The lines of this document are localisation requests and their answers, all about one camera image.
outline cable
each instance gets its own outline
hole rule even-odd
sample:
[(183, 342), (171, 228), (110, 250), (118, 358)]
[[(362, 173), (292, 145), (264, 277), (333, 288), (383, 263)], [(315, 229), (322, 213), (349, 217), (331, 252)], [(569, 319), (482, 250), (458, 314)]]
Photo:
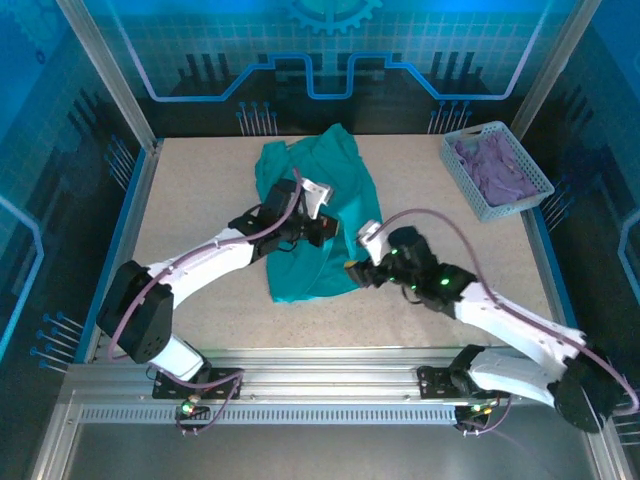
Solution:
[(295, 209), (295, 207), (296, 207), (296, 205), (298, 203), (298, 199), (300, 198), (300, 194), (302, 193), (302, 177), (300, 176), (300, 171), (297, 168), (294, 167), (293, 174), (296, 177), (296, 190), (295, 190), (295, 192), (293, 194), (293, 199), (289, 203), (289, 205), (287, 206), (287, 209), (285, 210), (285, 212), (282, 215), (282, 217), (280, 219), (278, 219), (278, 221), (276, 223), (274, 223), (270, 227), (262, 230), (261, 232), (255, 233), (253, 235), (249, 235), (248, 237), (230, 238), (230, 239), (227, 239), (227, 240), (222, 240), (221, 242), (208, 243), (206, 245), (202, 245), (202, 246), (200, 246), (198, 248), (195, 248), (194, 250), (191, 250), (190, 252), (187, 252), (184, 255), (182, 255), (180, 258), (178, 258), (173, 263), (171, 263), (171, 265), (169, 265), (166, 268), (164, 268), (160, 273), (158, 273), (155, 277), (153, 277), (151, 279), (151, 281), (149, 283), (147, 283), (142, 288), (142, 290), (140, 290), (138, 295), (136, 295), (136, 297), (133, 299), (133, 301), (131, 302), (131, 304), (127, 308), (127, 310), (124, 312), (124, 315), (122, 316), (122, 319), (120, 320), (120, 323), (118, 324), (118, 327), (116, 328), (115, 332), (113, 333), (113, 336), (111, 337), (111, 342), (109, 342), (109, 348), (107, 350), (107, 358), (110, 361), (114, 361), (114, 360), (117, 360), (117, 359), (121, 359), (121, 358), (126, 358), (127, 357), (127, 355), (122, 355), (121, 357), (117, 357), (117, 358), (114, 358), (114, 356), (113, 356), (113, 352), (116, 349), (116, 346), (118, 344), (118, 340), (120, 340), (120, 336), (122, 335), (122, 332), (124, 331), (125, 327), (127, 326), (127, 323), (129, 322), (129, 320), (131, 319), (131, 316), (133, 315), (133, 312), (135, 311), (135, 309), (138, 308), (138, 305), (140, 305), (140, 303), (142, 303), (144, 298), (147, 296), (147, 293), (149, 293), (149, 291), (157, 283), (159, 283), (164, 277), (166, 277), (167, 275), (171, 274), (171, 272), (175, 268), (178, 268), (180, 265), (182, 265), (183, 263), (187, 262), (188, 260), (190, 260), (191, 258), (195, 257), (196, 255), (200, 255), (201, 253), (208, 252), (209, 250), (214, 250), (214, 249), (226, 247), (228, 245), (234, 245), (236, 243), (245, 243), (245, 242), (252, 242), (254, 240), (258, 240), (258, 239), (260, 239), (262, 237), (265, 237), (265, 236), (269, 235), (270, 233), (274, 232), (275, 230), (280, 228), (280, 226), (282, 226), (282, 224), (284, 222), (287, 221), (287, 219), (293, 213), (293, 211), (294, 211), (294, 209)]
[[(215, 425), (215, 423), (218, 421), (218, 419), (222, 416), (222, 413), (224, 412), (224, 410), (227, 408), (227, 405), (229, 404), (229, 402), (233, 398), (233, 395), (236, 393), (236, 390), (238, 389), (238, 386), (240, 385), (240, 382), (242, 381), (242, 374), (244, 372), (237, 372), (237, 373), (240, 373), (239, 378), (235, 379), (235, 381), (233, 382), (233, 387), (231, 387), (231, 390), (229, 391), (229, 395), (227, 396), (227, 398), (225, 399), (224, 403), (222, 404), (220, 409), (216, 412), (216, 414), (213, 416), (213, 418), (211, 419), (211, 421), (209, 423), (207, 423), (206, 425), (203, 425), (203, 426), (198, 426), (198, 427), (193, 427), (191, 429), (187, 429), (180, 422), (180, 416), (176, 417), (176, 427), (178, 427), (182, 431), (183, 435), (187, 435), (187, 434), (198, 435), (198, 434), (204, 432), (205, 430), (210, 429), (211, 427), (213, 427), (213, 425)], [(229, 377), (226, 377), (223, 380), (229, 381), (230, 379), (232, 379), (232, 377), (233, 377), (233, 375), (230, 375)]]
[(509, 415), (509, 411), (511, 410), (511, 401), (512, 401), (513, 397), (509, 397), (507, 400), (507, 405), (505, 406), (504, 409), (504, 413), (502, 414), (502, 416), (498, 419), (498, 421), (496, 423), (494, 423), (493, 425), (491, 425), (490, 427), (486, 427), (483, 428), (482, 430), (478, 431), (477, 435), (484, 435), (485, 433), (489, 433), (494, 431), (496, 428), (498, 428), (502, 422), (504, 422), (504, 420), (507, 418), (507, 415)]
[[(472, 422), (471, 420), (464, 420), (462, 423), (466, 424), (466, 425), (471, 425), (472, 427), (476, 427), (476, 428), (484, 428), (481, 424), (477, 423), (477, 422)], [(520, 442), (518, 442), (515, 438), (511, 437), (510, 435), (507, 435), (504, 432), (501, 432), (500, 430), (491, 430), (491, 433), (493, 435), (497, 435), (500, 438), (502, 438), (503, 440), (508, 441), (509, 443), (511, 443), (513, 446), (517, 447), (518, 449), (520, 449), (525, 455), (531, 457), (532, 460), (535, 460), (542, 468), (544, 468), (544, 470), (549, 474), (549, 476), (551, 478), (555, 478), (556, 480), (560, 480), (561, 478), (564, 477), (560, 477), (558, 475), (556, 475), (553, 471), (551, 471), (546, 465), (545, 462), (538, 457), (537, 455), (535, 455), (531, 449), (525, 447), (524, 445), (522, 445)]]
[(546, 327), (544, 325), (541, 325), (541, 324), (537, 323), (536, 321), (530, 319), (526, 315), (523, 315), (522, 313), (518, 312), (517, 310), (514, 310), (513, 308), (509, 307), (508, 305), (502, 304), (500, 302), (500, 300), (498, 299), (498, 297), (496, 296), (496, 294), (493, 293), (493, 291), (489, 287), (489, 284), (488, 284), (484, 274), (482, 273), (482, 267), (480, 266), (480, 261), (478, 260), (478, 257), (477, 257), (477, 255), (475, 253), (475, 250), (473, 249), (473, 246), (471, 245), (471, 243), (469, 242), (467, 237), (464, 235), (462, 230), (451, 219), (449, 219), (449, 217), (447, 217), (445, 214), (440, 213), (440, 212), (438, 212), (436, 210), (431, 210), (429, 208), (410, 208), (410, 209), (405, 210), (403, 212), (396, 213), (391, 218), (389, 218), (387, 221), (385, 221), (380, 226), (380, 228), (378, 230), (376, 230), (369, 237), (369, 241), (371, 241), (375, 237), (377, 237), (386, 227), (388, 227), (391, 223), (395, 222), (399, 218), (402, 218), (402, 217), (404, 217), (406, 215), (411, 215), (411, 214), (414, 214), (414, 213), (422, 213), (422, 214), (427, 214), (427, 215), (431, 215), (433, 217), (439, 218), (444, 223), (446, 223), (454, 232), (456, 232), (456, 234), (458, 235), (460, 240), (462, 240), (462, 243), (464, 244), (465, 248), (467, 249), (467, 252), (469, 253), (469, 256), (471, 257), (471, 261), (473, 262), (473, 267), (476, 270), (476, 275), (478, 276), (478, 279), (480, 280), (480, 283), (482, 284), (482, 288), (484, 289), (485, 293), (487, 294), (487, 297), (489, 297), (491, 299), (491, 301), (496, 306), (500, 307), (505, 312), (513, 315), (517, 319), (523, 321), (527, 325), (529, 325), (531, 327), (534, 327), (534, 328), (537, 328), (538, 330), (546, 333), (547, 335), (550, 335), (553, 338), (555, 338), (557, 340), (560, 340), (560, 341), (564, 342), (565, 344), (575, 348), (579, 352), (581, 352), (584, 355), (586, 355), (587, 357), (589, 357), (598, 366), (600, 366), (609, 375), (611, 375), (616, 380), (616, 382), (618, 382), (622, 386), (622, 388), (624, 388), (627, 391), (627, 393), (629, 394), (629, 397), (631, 398), (631, 406), (628, 409), (614, 412), (616, 415), (631, 415), (633, 413), (636, 413), (640, 409), (640, 400), (638, 400), (638, 395), (636, 394), (635, 390), (631, 387), (629, 382), (627, 382), (627, 380), (620, 373), (618, 373), (611, 365), (609, 365), (608, 362), (606, 362), (604, 359), (600, 358), (599, 355), (597, 355), (596, 353), (591, 351), (591, 349), (589, 349), (589, 348), (587, 348), (587, 347), (585, 347), (583, 345), (580, 345), (578, 342), (575, 342), (571, 338), (566, 337), (565, 335), (561, 334), (560, 332), (556, 332), (555, 330), (553, 330), (551, 328), (548, 328), (548, 327)]

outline gear graphic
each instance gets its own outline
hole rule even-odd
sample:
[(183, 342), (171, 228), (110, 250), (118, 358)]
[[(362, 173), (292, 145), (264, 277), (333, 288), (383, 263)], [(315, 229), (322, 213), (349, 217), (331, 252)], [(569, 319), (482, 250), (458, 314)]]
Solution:
[(46, 49), (60, 28), (55, 0), (0, 0), (0, 14), (9, 14), (38, 50)]
[(298, 20), (300, 28), (311, 27), (333, 35), (360, 28), (360, 21), (373, 18), (373, 9), (382, 7), (381, 0), (289, 0), (289, 18)]

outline speckled tabletop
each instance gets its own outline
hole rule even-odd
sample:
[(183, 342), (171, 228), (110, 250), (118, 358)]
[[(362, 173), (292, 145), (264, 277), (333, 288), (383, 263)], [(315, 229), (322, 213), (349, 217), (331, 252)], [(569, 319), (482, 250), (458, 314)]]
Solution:
[[(274, 137), (166, 139), (134, 259), (174, 257), (215, 236), (259, 203), (254, 165)], [(287, 137), (287, 142), (296, 138)], [(450, 216), (474, 244), (491, 285), (550, 318), (520, 215), (480, 223), (439, 158), (435, 135), (357, 136), (383, 217), (410, 207)], [(471, 268), (455, 234), (437, 219), (409, 217), (441, 261)], [(265, 262), (232, 272), (193, 294), (174, 313), (174, 332), (196, 348), (500, 345), (483, 331), (409, 305), (399, 287), (274, 304)]]

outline blue plastic basket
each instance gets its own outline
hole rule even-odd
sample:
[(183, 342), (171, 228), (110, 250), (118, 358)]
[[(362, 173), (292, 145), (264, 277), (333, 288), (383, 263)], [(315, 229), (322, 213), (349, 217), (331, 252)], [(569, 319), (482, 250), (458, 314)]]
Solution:
[[(516, 163), (535, 185), (539, 192), (537, 195), (523, 198), (517, 202), (492, 207), (487, 203), (482, 193), (480, 193), (480, 190), (478, 190), (478, 187), (473, 183), (473, 180), (460, 163), (461, 157), (455, 151), (454, 145), (456, 142), (461, 141), (467, 148), (473, 151), (480, 140), (495, 132), (503, 132), (505, 134), (507, 141), (515, 152)], [(552, 195), (554, 192), (551, 182), (544, 176), (531, 156), (502, 122), (490, 122), (447, 133), (442, 141), (440, 157), (458, 184), (458, 187), (467, 198), (478, 220), (481, 222), (488, 222), (494, 218), (505, 217), (512, 213), (536, 207), (544, 198)]]

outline crumpled cloth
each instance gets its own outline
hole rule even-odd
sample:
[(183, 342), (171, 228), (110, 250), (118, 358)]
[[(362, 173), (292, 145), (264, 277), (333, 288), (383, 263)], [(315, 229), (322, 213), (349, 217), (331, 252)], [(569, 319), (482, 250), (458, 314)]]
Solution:
[(475, 152), (458, 141), (454, 148), (460, 163), (492, 207), (513, 203), (538, 193), (515, 162), (516, 155), (502, 132), (478, 142)]
[(322, 248), (299, 242), (291, 252), (276, 251), (267, 256), (271, 298), (276, 303), (295, 302), (356, 290), (358, 286), (344, 272), (344, 264), (368, 258), (358, 244), (358, 230), (369, 220), (381, 222), (382, 213), (355, 138), (335, 124), (322, 135), (293, 145), (283, 141), (265, 145), (255, 169), (262, 201), (279, 178), (293, 180), (293, 167), (312, 182), (331, 185), (333, 196), (320, 211), (337, 219), (340, 228)]

